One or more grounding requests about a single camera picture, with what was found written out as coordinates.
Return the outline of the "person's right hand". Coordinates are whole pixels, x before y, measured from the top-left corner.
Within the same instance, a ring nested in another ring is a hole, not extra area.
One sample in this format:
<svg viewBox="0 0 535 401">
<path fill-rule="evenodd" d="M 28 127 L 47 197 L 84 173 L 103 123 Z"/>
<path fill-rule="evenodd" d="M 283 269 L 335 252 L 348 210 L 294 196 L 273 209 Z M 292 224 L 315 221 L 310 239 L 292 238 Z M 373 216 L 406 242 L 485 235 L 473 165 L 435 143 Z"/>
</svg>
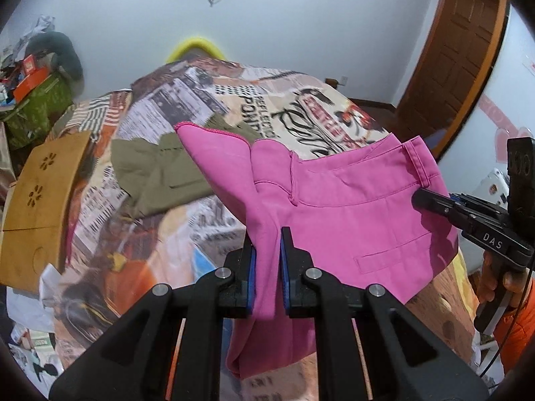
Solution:
<svg viewBox="0 0 535 401">
<path fill-rule="evenodd" d="M 483 269 L 477 289 L 478 300 L 480 303 L 493 301 L 497 288 L 501 284 L 512 294 L 510 306 L 513 309 L 521 307 L 529 295 L 532 276 L 528 271 L 524 273 L 506 272 L 504 275 L 497 275 L 492 268 L 495 259 L 496 256 L 493 253 L 489 251 L 483 253 Z"/>
</svg>

